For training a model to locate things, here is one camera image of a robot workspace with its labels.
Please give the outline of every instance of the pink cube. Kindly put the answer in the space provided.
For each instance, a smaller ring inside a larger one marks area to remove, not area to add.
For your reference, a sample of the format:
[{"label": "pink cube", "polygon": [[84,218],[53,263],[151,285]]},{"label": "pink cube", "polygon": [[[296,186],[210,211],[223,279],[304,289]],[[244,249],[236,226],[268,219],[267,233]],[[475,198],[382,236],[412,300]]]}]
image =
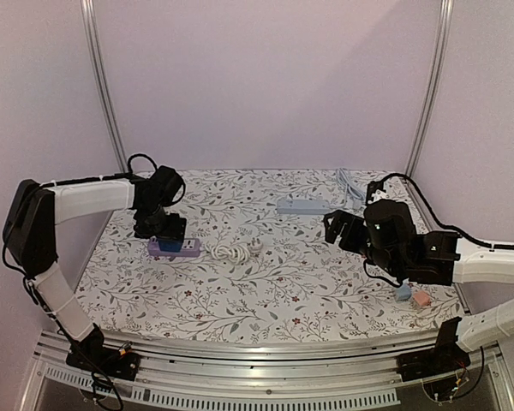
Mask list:
[{"label": "pink cube", "polygon": [[430,295],[425,293],[424,291],[417,291],[413,294],[413,299],[417,304],[419,304],[421,307],[425,307],[430,305]]}]

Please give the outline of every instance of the purple power strip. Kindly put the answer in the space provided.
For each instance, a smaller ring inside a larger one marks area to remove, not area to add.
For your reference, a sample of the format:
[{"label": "purple power strip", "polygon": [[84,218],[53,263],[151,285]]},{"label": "purple power strip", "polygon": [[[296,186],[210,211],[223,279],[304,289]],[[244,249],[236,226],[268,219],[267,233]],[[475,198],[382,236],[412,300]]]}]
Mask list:
[{"label": "purple power strip", "polygon": [[192,257],[200,256],[200,240],[197,238],[185,238],[182,242],[181,251],[172,253],[171,251],[162,251],[158,245],[156,238],[151,238],[148,242],[148,253],[153,257]]}]

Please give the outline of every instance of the floral tablecloth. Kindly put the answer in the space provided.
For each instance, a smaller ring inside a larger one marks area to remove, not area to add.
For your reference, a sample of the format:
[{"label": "floral tablecloth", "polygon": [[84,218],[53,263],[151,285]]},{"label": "floral tablecloth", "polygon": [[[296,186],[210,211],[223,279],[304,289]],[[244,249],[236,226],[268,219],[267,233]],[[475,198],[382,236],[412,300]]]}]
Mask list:
[{"label": "floral tablecloth", "polygon": [[[362,187],[385,174],[352,173]],[[187,237],[213,245],[259,237],[264,248],[239,266],[207,253],[155,259],[147,241],[134,238],[133,212],[115,212],[76,290],[105,329],[228,343],[323,342],[428,330],[463,314],[449,287],[413,286],[432,296],[429,307],[395,302],[391,286],[363,273],[361,257],[324,242],[321,217],[276,213],[277,200],[286,196],[342,204],[333,170],[181,174],[187,194],[171,210],[188,219]],[[391,180],[388,190],[409,203],[422,232],[403,184]]]}]

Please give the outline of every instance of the power strip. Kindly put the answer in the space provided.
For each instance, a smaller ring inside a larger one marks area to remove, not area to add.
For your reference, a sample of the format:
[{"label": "power strip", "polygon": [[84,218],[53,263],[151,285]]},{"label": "power strip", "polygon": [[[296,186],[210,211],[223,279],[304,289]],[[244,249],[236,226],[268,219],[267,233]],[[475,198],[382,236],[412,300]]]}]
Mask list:
[{"label": "power strip", "polygon": [[200,240],[198,238],[185,238],[182,242],[181,251],[162,251],[160,250],[159,240],[155,237],[148,242],[148,253],[153,257],[190,257],[200,256]]},{"label": "power strip", "polygon": [[299,200],[283,198],[276,203],[278,214],[302,214],[306,216],[323,216],[332,209],[329,201]]}]

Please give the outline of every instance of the table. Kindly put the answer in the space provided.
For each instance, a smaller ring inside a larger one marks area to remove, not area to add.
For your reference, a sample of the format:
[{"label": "table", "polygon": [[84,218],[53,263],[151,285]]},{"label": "table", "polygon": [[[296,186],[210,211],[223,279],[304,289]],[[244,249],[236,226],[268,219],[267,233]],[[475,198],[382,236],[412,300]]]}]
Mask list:
[{"label": "table", "polygon": [[[225,245],[259,237],[264,248],[244,265],[153,258],[133,235],[133,212],[116,211],[75,291],[106,330],[143,337],[238,344],[307,343],[391,336],[438,328],[463,315],[451,287],[414,285],[429,307],[396,302],[393,288],[368,278],[362,258],[324,242],[321,217],[278,215],[276,202],[322,198],[342,204],[334,170],[189,170],[187,194],[170,210],[188,220],[187,237]],[[385,174],[353,171],[363,187]],[[398,179],[390,196],[409,204]]]}]

